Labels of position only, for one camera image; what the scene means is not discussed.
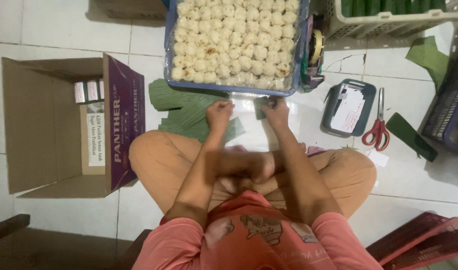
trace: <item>red scissors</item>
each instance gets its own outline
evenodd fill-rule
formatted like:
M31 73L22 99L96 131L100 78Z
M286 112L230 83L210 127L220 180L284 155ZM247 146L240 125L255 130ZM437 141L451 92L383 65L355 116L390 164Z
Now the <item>red scissors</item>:
M379 90L379 105L377 107L377 119L374 121L373 128L366 132L363 135L363 144L365 145L374 145L376 151L382 151L388 147L389 144L389 132L386 130L386 126L384 124L384 87L381 87ZM370 142L367 142L367 137L372 135L373 138ZM381 146L382 143L382 135L384 135L384 144Z

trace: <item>cardboard box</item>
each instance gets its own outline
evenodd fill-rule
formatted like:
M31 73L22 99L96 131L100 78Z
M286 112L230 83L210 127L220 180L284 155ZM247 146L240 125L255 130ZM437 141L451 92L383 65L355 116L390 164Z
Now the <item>cardboard box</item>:
M23 198L102 198L136 178L129 146L145 132L144 76L111 56L2 59L9 192ZM103 77L106 166L83 172L74 83Z
M167 8L161 0L93 0L109 18L165 21Z

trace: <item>purple box label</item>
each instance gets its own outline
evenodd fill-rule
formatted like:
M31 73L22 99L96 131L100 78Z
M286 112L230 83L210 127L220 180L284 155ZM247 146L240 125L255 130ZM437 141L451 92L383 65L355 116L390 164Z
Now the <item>purple box label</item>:
M144 76L112 57L109 60L111 190L137 178L129 162L132 141L145 132Z

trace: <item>red plastic basket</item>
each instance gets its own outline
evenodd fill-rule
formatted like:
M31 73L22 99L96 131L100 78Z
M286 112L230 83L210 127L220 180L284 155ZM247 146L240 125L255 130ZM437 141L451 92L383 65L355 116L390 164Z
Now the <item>red plastic basket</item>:
M458 257L458 218L424 212L367 247L386 270L410 270Z

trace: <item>tape roll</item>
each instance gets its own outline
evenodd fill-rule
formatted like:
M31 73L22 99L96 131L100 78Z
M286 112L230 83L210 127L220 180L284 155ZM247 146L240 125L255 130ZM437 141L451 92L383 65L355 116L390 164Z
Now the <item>tape roll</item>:
M312 58L309 60L309 64L314 65L316 64L317 60L321 57L322 49L324 48L323 36L321 31L313 29L311 39L314 40L314 54Z

